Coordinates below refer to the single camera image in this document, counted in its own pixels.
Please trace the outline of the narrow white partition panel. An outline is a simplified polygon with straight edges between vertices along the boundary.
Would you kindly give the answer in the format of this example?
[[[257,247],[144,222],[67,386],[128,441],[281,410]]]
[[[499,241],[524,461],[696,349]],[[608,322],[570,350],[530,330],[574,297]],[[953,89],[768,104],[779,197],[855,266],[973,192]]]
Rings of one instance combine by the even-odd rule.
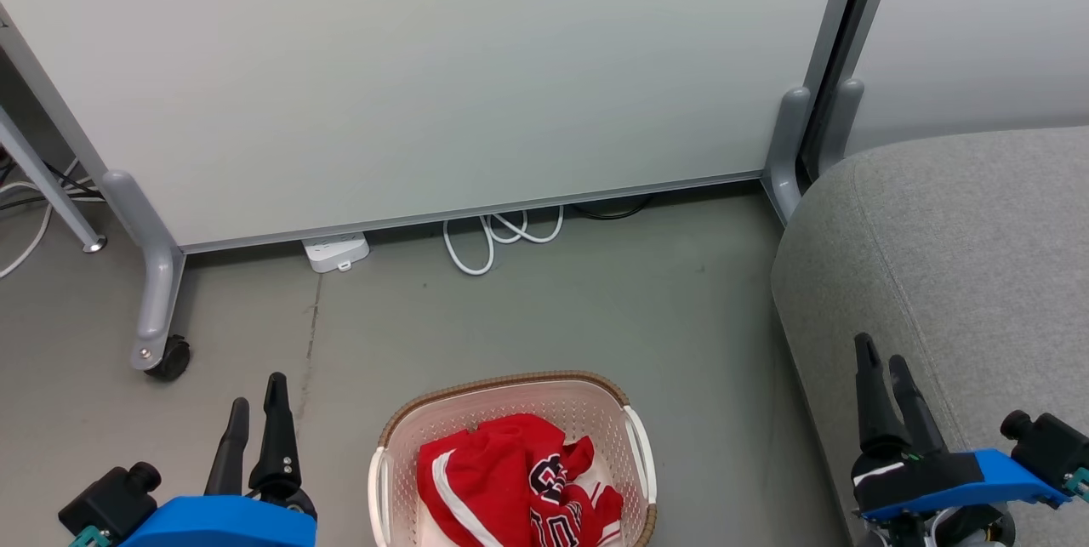
[[[809,179],[898,141],[1089,126],[1089,0],[847,0]]]

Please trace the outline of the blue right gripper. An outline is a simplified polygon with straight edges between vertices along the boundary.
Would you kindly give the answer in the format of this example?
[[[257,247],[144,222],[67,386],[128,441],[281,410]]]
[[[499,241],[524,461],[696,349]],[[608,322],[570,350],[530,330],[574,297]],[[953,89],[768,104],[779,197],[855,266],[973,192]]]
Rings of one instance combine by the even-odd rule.
[[[865,520],[888,522],[905,513],[922,516],[950,508],[1012,501],[1059,508],[1070,501],[1067,493],[1041,481],[999,450],[947,453],[949,445],[915,384],[909,363],[903,356],[892,356],[888,369],[903,426],[888,397],[886,369],[874,339],[857,333],[854,345],[862,455],[901,455],[909,447],[909,438],[915,453],[934,454],[909,458],[854,478],[854,496]]]

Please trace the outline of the grey fabric sofa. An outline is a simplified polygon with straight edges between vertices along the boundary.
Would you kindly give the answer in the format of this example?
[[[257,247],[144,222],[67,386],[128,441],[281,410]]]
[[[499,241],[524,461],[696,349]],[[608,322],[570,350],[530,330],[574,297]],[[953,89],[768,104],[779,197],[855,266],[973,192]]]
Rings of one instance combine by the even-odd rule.
[[[859,454],[854,338],[903,356],[954,451],[1008,451],[1002,420],[1089,436],[1089,126],[859,151],[802,196],[774,305],[847,528]]]

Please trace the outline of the white plastic laundry basket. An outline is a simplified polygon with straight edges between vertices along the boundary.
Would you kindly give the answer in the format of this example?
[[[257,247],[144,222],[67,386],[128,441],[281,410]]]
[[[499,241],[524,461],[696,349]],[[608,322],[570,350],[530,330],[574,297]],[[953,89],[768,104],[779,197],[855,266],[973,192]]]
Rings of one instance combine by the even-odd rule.
[[[529,413],[568,439],[588,437],[594,475],[624,497],[615,547],[649,547],[658,510],[656,462],[641,416],[615,382],[584,370],[522,373],[455,385],[419,396],[386,423],[367,477],[376,547],[438,547],[446,543],[425,514],[416,488],[420,447],[485,420]]]

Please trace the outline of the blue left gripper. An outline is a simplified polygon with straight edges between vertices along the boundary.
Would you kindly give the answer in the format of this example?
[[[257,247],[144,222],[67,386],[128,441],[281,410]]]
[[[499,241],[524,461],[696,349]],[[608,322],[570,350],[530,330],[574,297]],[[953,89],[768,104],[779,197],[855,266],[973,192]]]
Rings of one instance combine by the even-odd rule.
[[[242,495],[242,458],[250,408],[237,397],[215,450],[203,495],[161,505],[123,547],[316,547],[316,507],[302,489],[287,376],[272,373],[265,389],[265,425],[249,493]]]

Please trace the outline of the large white partition panel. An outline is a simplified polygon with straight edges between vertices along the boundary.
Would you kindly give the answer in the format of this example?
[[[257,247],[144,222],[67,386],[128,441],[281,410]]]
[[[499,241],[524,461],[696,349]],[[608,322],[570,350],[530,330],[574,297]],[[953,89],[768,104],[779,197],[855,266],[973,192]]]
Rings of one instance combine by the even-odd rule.
[[[0,49],[140,246],[188,256],[775,181],[847,0],[0,0]]]

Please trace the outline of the grey metal table leg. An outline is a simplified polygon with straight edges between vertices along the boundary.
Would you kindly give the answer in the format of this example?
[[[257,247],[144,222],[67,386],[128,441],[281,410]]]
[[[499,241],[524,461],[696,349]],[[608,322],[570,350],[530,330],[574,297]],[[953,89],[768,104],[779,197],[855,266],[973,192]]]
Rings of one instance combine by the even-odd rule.
[[[0,146],[20,168],[23,168],[24,174],[40,191],[52,210],[69,224],[71,232],[84,245],[84,253],[97,253],[105,248],[105,236],[94,232],[91,224],[78,211],[77,205],[71,200],[68,191],[62,189],[42,159],[30,148],[30,143],[25,139],[2,106],[0,106]]]

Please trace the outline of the red jersey with black numbers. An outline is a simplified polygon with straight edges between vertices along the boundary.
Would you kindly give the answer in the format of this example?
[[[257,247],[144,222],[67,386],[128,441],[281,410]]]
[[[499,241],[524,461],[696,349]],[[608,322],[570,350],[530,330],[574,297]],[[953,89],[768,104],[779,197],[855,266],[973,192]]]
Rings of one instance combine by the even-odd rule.
[[[533,505],[559,496],[567,435],[528,413],[487,420],[425,443],[417,493],[453,547],[539,547]]]

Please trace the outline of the black partition caster wheel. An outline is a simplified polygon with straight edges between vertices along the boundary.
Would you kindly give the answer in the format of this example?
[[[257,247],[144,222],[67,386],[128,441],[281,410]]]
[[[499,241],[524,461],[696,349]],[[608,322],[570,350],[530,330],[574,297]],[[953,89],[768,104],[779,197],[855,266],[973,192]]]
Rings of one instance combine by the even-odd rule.
[[[191,347],[183,335],[170,335],[158,364],[144,370],[145,375],[159,382],[174,382],[188,368]]]

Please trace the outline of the white power strip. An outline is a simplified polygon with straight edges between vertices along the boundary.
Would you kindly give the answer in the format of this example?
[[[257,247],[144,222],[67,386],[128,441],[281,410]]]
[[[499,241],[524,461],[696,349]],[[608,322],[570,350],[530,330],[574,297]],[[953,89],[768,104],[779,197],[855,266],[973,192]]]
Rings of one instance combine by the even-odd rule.
[[[370,254],[370,245],[362,231],[306,238],[302,245],[316,274],[348,271],[354,263],[366,259]]]

